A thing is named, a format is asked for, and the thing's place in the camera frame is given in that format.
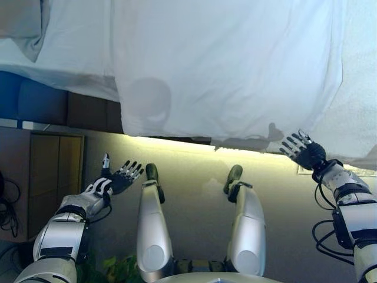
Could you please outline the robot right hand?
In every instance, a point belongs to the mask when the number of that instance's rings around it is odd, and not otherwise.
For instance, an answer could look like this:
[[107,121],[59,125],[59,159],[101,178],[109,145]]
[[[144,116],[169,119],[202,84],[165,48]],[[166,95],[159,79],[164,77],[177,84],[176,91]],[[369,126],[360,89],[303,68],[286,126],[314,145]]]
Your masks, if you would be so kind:
[[324,148],[302,129],[288,135],[281,142],[279,151],[306,170],[318,170],[326,163]]

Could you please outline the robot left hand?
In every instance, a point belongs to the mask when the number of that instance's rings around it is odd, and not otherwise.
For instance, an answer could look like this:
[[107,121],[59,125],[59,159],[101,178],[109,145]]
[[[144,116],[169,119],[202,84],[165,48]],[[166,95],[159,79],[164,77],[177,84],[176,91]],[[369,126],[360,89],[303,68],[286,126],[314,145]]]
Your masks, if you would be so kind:
[[101,177],[110,180],[113,195],[118,195],[128,189],[143,174],[143,165],[127,160],[114,173],[110,172],[110,155],[105,152],[102,160]]

